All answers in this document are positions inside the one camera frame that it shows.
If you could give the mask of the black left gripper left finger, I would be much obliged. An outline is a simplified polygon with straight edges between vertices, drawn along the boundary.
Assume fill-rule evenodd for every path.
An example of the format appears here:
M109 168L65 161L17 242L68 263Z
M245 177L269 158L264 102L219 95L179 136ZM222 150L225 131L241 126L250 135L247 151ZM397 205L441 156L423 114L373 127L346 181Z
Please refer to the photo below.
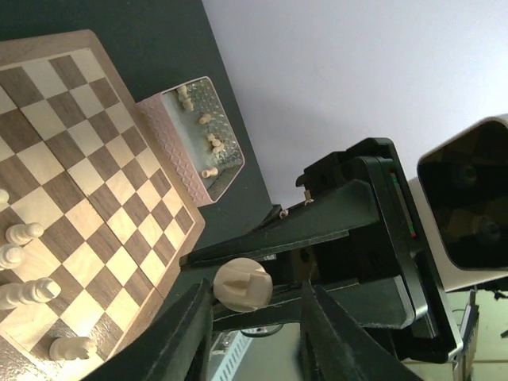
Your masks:
M89 381L206 380L213 327L210 283L190 287Z

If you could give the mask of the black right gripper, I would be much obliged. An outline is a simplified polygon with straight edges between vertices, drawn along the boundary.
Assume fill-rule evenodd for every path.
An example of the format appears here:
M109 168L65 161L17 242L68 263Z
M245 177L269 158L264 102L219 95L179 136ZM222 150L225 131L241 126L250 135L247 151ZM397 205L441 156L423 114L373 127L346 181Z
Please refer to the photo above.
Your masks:
M343 275L360 283L306 283L254 312L215 306L214 331L300 322L308 310L342 309L401 360L442 364L454 357L462 339L394 143L367 138L331 152L305 168L296 184L316 199L261 229L182 256L180 268L318 244L313 250L323 278Z

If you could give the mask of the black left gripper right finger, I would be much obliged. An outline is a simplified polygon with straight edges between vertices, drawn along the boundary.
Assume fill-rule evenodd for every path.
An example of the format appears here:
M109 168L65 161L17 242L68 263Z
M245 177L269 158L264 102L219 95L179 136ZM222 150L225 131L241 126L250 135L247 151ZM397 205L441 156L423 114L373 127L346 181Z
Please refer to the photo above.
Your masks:
M339 309L301 316L304 380L419 380Z

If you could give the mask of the light chess pawn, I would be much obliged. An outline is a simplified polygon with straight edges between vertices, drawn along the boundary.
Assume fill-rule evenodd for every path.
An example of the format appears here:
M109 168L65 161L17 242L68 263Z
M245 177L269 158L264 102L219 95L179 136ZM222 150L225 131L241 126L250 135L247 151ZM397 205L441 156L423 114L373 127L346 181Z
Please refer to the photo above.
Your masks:
M0 204L1 205L7 204L9 198L10 198L9 193L4 189L0 189Z
M6 239L11 244L22 246L41 237L43 233L44 227L39 223L16 224L7 229Z

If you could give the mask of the light chess knight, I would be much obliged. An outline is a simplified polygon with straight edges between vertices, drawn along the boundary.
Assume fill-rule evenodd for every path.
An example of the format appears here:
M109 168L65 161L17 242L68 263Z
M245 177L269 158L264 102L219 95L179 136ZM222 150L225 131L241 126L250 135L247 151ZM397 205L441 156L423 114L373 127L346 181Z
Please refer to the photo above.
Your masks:
M214 277L214 297L234 312L250 313L268 306L272 292L271 276L249 258L230 260L219 267Z

